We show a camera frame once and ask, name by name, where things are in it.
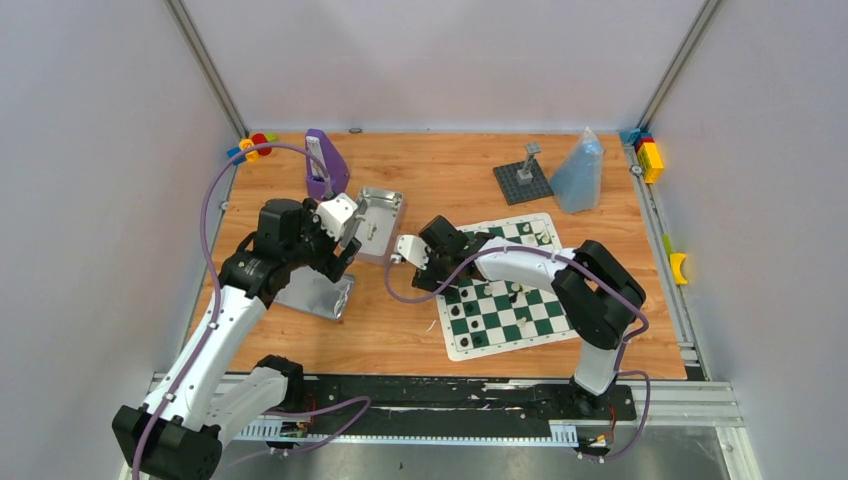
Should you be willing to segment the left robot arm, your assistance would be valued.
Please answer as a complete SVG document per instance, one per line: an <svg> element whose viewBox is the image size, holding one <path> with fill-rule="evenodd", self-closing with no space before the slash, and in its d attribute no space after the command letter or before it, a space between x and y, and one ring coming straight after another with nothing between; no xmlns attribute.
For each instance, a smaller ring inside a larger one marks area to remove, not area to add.
<svg viewBox="0 0 848 480"><path fill-rule="evenodd" d="M260 360L222 396L215 391L247 334L268 312L293 272L308 267L336 283L361 244L358 206L345 194L318 202L271 199L220 268L214 292L188 343L142 404L121 407L112 421L135 478L209 479L224 448L249 423L277 408L298 411L306 400L300 364L277 355Z"/></svg>

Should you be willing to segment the silver metal tin box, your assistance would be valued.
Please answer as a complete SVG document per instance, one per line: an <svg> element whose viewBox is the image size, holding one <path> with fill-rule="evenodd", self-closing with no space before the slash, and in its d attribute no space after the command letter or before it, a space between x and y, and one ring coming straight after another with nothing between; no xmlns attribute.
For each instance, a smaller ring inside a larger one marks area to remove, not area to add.
<svg viewBox="0 0 848 480"><path fill-rule="evenodd" d="M365 186L356 199L357 230L361 247L358 262L384 265L394 252L396 237L406 208L405 196L398 191Z"/></svg>

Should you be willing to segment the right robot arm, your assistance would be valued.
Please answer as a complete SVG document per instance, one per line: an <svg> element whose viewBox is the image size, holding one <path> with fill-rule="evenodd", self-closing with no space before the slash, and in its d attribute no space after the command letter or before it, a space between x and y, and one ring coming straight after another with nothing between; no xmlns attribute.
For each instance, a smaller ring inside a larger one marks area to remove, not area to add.
<svg viewBox="0 0 848 480"><path fill-rule="evenodd" d="M645 290L601 243L576 249L523 245L488 232L468 235L437 216L416 235L400 235L393 261L415 266L412 284L428 297L459 280L508 281L552 294L581 340L571 403L596 417L611 403L626 343L649 326Z"/></svg>

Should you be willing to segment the green white chess board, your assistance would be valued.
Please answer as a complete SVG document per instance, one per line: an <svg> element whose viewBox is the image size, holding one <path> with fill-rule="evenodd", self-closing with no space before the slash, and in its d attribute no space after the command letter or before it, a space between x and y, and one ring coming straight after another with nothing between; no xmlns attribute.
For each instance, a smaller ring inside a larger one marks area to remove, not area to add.
<svg viewBox="0 0 848 480"><path fill-rule="evenodd" d="M490 233L536 248L562 246L551 215L534 213L461 225L468 237ZM454 296L435 298L448 357L465 361L578 336L549 292L509 281L459 280Z"/></svg>

